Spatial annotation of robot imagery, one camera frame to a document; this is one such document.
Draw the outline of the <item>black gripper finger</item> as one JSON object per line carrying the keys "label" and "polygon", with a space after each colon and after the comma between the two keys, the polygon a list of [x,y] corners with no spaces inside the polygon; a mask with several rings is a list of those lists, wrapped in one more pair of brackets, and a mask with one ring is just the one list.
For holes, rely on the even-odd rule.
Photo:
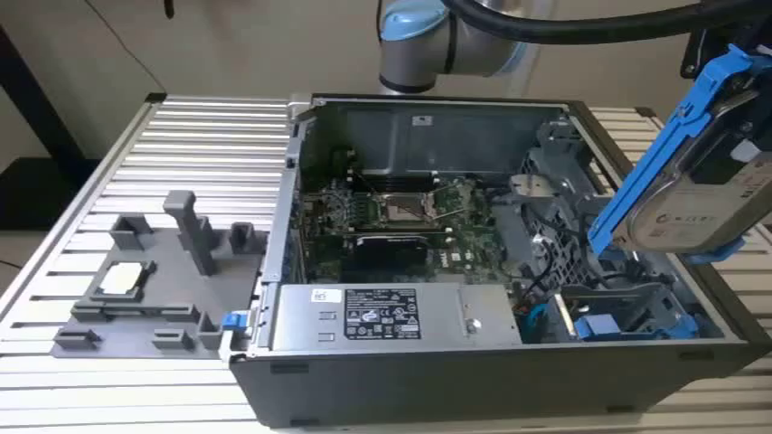
{"label": "black gripper finger", "polygon": [[714,107],[714,121],[728,131],[741,136],[770,134],[770,70],[750,75],[742,73],[729,83],[729,88]]}
{"label": "black gripper finger", "polygon": [[693,80],[706,62],[721,56],[732,42],[733,30],[729,27],[702,29],[689,34],[682,60],[680,64],[680,77]]}

